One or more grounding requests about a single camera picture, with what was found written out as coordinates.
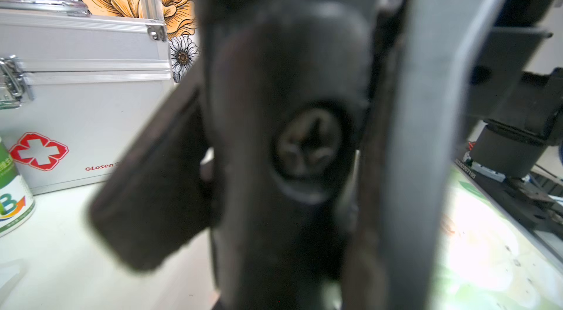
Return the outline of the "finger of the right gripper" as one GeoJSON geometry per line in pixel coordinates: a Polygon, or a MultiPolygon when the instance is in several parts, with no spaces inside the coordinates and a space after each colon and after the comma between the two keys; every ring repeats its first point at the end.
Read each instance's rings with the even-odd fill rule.
{"type": "Polygon", "coordinates": [[[344,309],[425,309],[469,77],[505,0],[378,0],[344,309]]]}
{"type": "Polygon", "coordinates": [[[210,223],[201,83],[198,72],[180,81],[89,206],[92,230],[136,272],[155,270],[210,223]]]}

